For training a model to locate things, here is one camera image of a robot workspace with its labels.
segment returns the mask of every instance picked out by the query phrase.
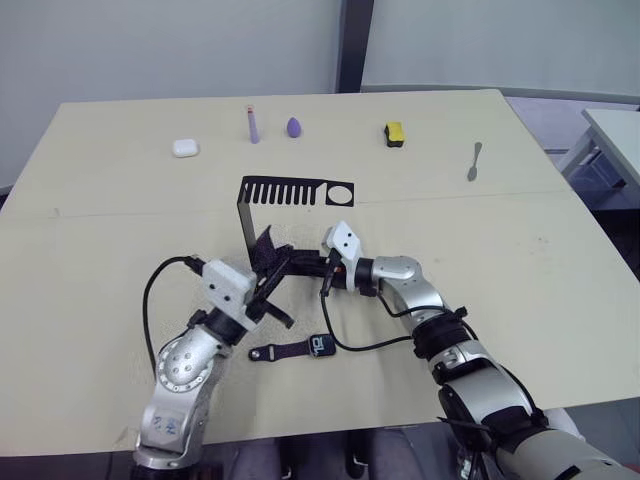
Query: circular cutout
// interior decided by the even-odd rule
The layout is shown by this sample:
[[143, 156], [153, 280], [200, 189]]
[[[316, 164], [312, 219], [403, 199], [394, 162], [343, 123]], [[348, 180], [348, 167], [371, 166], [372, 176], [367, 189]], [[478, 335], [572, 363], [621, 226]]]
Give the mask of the circular cutout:
[[353, 194], [347, 187], [343, 187], [342, 185], [334, 185], [327, 191], [327, 196], [329, 199], [337, 203], [339, 205], [344, 205], [349, 203], [353, 199]]

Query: metal spoon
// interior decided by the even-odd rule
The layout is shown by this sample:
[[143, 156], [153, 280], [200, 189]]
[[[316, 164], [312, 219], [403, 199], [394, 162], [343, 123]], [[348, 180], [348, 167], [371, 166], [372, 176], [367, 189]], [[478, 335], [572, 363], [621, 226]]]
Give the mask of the metal spoon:
[[469, 180], [470, 182], [473, 182], [478, 176], [478, 168], [476, 167], [476, 163], [478, 163], [478, 155], [480, 155], [480, 150], [482, 150], [482, 143], [476, 142], [475, 148], [476, 152], [473, 156], [473, 165], [471, 165], [469, 173], [467, 173], [467, 180]]

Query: white wall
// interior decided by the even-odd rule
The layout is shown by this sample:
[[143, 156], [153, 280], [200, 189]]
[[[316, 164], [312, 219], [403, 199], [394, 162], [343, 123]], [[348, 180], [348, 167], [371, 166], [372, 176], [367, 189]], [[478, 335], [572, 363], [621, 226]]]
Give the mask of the white wall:
[[0, 0], [0, 189], [60, 102], [332, 92], [339, 16], [340, 0]]
[[637, 101], [640, 1], [376, 0], [364, 89], [438, 85]]

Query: black watch band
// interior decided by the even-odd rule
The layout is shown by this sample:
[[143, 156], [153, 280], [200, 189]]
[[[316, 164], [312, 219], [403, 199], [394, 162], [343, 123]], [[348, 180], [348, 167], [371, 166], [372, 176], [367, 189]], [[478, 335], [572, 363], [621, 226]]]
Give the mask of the black watch band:
[[311, 355], [312, 357], [329, 357], [335, 355], [336, 344], [331, 335], [311, 335], [308, 340], [286, 345], [269, 344], [249, 350], [249, 360], [253, 362], [275, 362], [281, 358]]

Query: white desk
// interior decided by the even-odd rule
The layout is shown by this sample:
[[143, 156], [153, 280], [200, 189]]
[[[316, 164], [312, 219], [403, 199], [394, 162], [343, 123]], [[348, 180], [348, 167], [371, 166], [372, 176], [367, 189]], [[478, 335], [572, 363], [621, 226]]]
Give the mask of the white desk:
[[640, 208], [640, 112], [588, 108], [589, 128], [560, 160], [565, 178], [598, 146], [633, 192], [627, 197]]
[[[262, 141], [248, 141], [244, 107]], [[295, 115], [304, 133], [285, 136]], [[400, 120], [401, 149], [384, 145]], [[171, 143], [194, 137], [197, 157]], [[466, 179], [476, 141], [478, 178]], [[245, 258], [243, 175], [355, 182], [355, 208], [256, 208], [276, 239], [318, 246], [348, 221], [365, 255], [411, 255], [543, 408], [640, 394], [640, 287], [497, 91], [206, 98], [62, 105], [0, 214], [0, 454], [130, 449], [152, 390], [140, 304], [165, 258]], [[409, 344], [254, 364], [247, 350], [324, 332], [320, 285], [287, 279], [237, 347], [207, 442], [432, 421], [437, 387]], [[205, 306], [180, 267], [154, 286], [154, 344]], [[374, 299], [332, 295], [353, 344], [404, 334]]]

